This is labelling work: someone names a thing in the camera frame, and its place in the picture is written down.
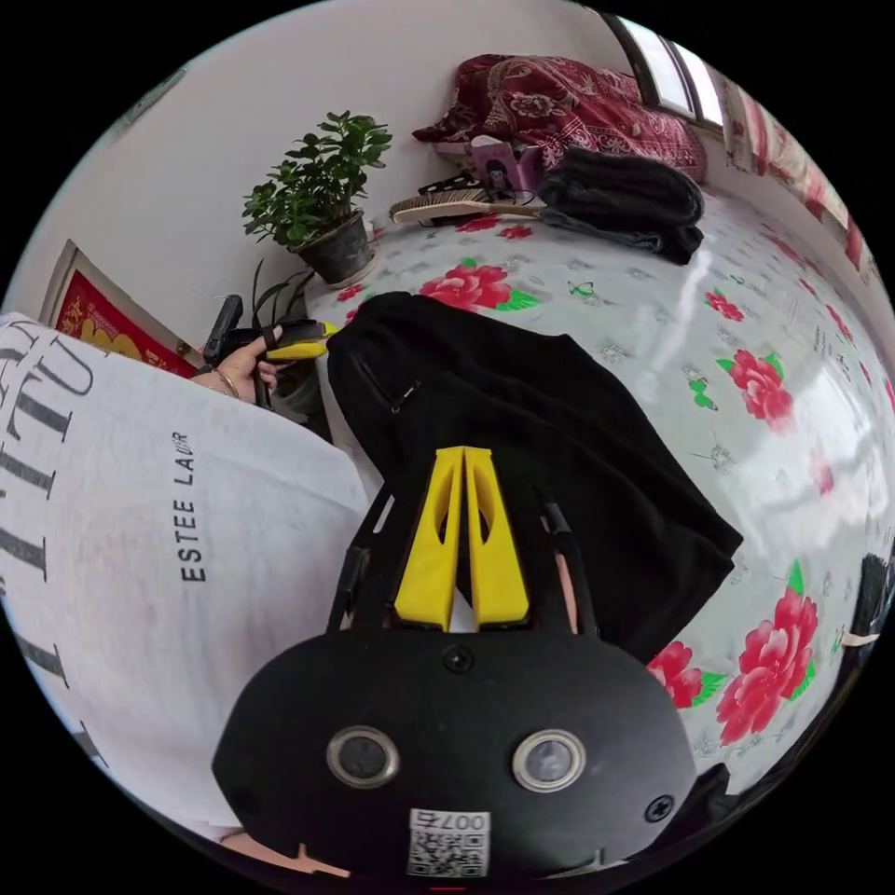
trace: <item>hair brush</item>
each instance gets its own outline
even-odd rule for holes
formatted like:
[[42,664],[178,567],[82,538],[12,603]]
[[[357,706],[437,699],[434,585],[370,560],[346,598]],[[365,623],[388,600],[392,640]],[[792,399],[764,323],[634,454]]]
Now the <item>hair brush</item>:
[[488,202],[483,189],[449,189],[441,193],[415,196],[395,203],[389,209],[389,217],[395,224],[412,224],[430,221],[435,217],[461,217],[464,214],[519,214],[522,217],[540,217],[544,210],[539,207],[516,205],[513,202]]

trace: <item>window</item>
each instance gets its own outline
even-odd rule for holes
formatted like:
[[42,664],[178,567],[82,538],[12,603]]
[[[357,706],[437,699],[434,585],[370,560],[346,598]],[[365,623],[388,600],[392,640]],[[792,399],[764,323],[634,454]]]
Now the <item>window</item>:
[[634,21],[600,13],[630,59],[646,105],[687,118],[710,131],[723,125],[709,67],[695,53]]

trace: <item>person's hand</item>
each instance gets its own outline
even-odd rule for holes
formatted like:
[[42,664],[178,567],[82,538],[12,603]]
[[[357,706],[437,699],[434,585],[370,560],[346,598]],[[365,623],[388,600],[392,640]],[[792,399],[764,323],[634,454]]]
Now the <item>person's hand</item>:
[[[273,336],[279,339],[282,335],[282,327],[275,326]],[[259,361],[258,358],[267,350],[267,345],[262,337],[258,337],[254,342],[243,348],[236,349],[228,357],[217,366],[220,374],[212,371],[211,373],[202,373],[196,376],[193,381],[215,392],[227,394],[227,379],[233,383],[233,388],[239,393],[243,401],[249,404],[255,403],[255,382],[252,374],[255,367],[258,368],[258,374],[261,381],[273,391],[277,386],[277,368],[267,361]]]

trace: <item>framed picture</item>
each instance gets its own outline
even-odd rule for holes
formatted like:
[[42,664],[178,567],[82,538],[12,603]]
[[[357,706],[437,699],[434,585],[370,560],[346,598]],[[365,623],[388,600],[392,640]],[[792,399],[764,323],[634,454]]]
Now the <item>framed picture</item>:
[[39,321],[177,376],[195,376],[202,366],[195,349],[126,295],[71,241],[56,263]]

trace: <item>sticker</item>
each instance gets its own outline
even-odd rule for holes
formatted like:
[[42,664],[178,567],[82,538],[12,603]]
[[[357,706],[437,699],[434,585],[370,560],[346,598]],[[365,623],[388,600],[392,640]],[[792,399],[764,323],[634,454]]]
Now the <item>sticker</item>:
[[410,876],[487,876],[488,811],[410,811]]

